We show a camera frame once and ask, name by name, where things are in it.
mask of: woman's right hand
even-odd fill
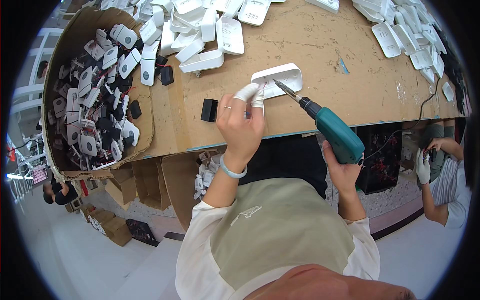
[[[249,84],[235,95],[224,95],[218,103],[216,125],[227,142],[224,162],[235,173],[242,173],[262,140],[263,107],[252,106],[251,118],[244,119],[247,103],[250,105],[252,99],[262,102],[262,97],[264,99],[259,85]]]
[[[330,178],[332,179],[333,185],[337,188],[338,193],[340,195],[346,195],[351,192],[356,193],[355,182],[360,174],[361,166],[358,164],[339,164],[330,143],[324,141],[322,146],[328,171],[330,172]]]
[[[442,144],[444,142],[445,142],[444,138],[433,138],[426,150],[430,150],[432,148],[435,148],[435,150],[437,150],[437,152],[438,152],[442,148]]]

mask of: bracelet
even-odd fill
[[[243,170],[243,172],[240,174],[230,171],[227,168],[227,166],[225,166],[225,163],[223,162],[223,155],[225,154],[222,154],[222,156],[220,157],[220,166],[222,167],[222,170],[225,172],[225,174],[229,175],[232,178],[242,178],[247,174],[247,169],[248,169],[247,166],[245,166],[245,170]]]

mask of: white work glove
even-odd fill
[[[249,84],[243,89],[239,90],[235,98],[247,102],[252,99],[251,106],[254,108],[264,108],[265,93],[258,84]]]
[[[425,159],[423,159],[423,151],[420,148],[417,150],[417,176],[421,184],[427,184],[430,181],[429,159],[430,156],[428,154]]]

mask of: worker in black shirt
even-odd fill
[[[75,188],[67,181],[66,183],[57,182],[52,178],[52,183],[45,182],[43,184],[43,199],[48,204],[54,202],[59,205],[65,205],[78,197]]]

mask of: woman's left hand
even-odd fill
[[[253,99],[258,104],[262,97],[263,89],[258,84],[249,84],[235,95],[224,95],[218,104],[216,125],[227,142],[224,162],[235,173],[242,173],[262,140],[265,127],[263,107],[253,106],[251,118],[244,119],[247,103],[250,105]]]

